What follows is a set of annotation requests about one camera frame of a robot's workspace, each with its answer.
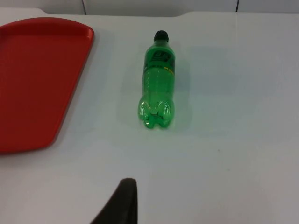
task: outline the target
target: green plastic bottle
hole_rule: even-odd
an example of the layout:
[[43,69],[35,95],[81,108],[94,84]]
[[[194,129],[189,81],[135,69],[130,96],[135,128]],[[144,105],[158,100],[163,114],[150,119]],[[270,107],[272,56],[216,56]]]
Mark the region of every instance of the green plastic bottle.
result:
[[175,55],[168,41],[168,34],[158,31],[154,44],[145,54],[138,117],[148,128],[153,128],[155,124],[168,127],[174,117]]

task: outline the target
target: black bottle cap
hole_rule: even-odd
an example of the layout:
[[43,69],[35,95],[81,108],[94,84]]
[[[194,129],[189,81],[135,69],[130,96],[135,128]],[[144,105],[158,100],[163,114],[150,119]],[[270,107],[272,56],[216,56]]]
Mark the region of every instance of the black bottle cap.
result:
[[154,41],[159,41],[159,40],[167,41],[167,42],[169,41],[168,34],[164,30],[160,30],[156,32]]

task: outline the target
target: white wall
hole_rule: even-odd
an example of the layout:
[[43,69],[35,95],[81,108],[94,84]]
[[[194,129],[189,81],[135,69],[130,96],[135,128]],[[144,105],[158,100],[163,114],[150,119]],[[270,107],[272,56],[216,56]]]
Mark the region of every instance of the white wall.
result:
[[234,12],[237,0],[86,0],[88,14],[177,16],[190,11]]
[[299,0],[240,0],[239,12],[298,13]]
[[0,7],[34,7],[47,13],[83,14],[81,0],[0,0]]
[[[177,16],[190,11],[235,11],[237,0],[84,0],[88,14]],[[0,7],[37,7],[47,13],[83,14],[81,0],[0,0]]]
[[[176,16],[190,11],[234,12],[237,0],[84,0],[88,14]],[[81,0],[0,0],[0,7],[36,7],[83,14]],[[239,12],[299,13],[299,0],[240,0]]]

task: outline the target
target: red tray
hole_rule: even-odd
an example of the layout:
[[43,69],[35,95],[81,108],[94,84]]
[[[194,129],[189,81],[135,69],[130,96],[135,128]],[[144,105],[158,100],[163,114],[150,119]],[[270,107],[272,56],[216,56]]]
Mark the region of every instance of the red tray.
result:
[[0,153],[55,140],[93,37],[90,27],[59,18],[0,27]]

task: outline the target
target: bottle label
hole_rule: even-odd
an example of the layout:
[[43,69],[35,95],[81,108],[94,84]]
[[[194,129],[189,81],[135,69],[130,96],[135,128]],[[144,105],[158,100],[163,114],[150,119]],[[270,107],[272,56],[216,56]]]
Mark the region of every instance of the bottle label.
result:
[[175,57],[167,50],[151,49],[147,52],[144,61],[143,72],[150,68],[161,68],[168,70],[174,75]]

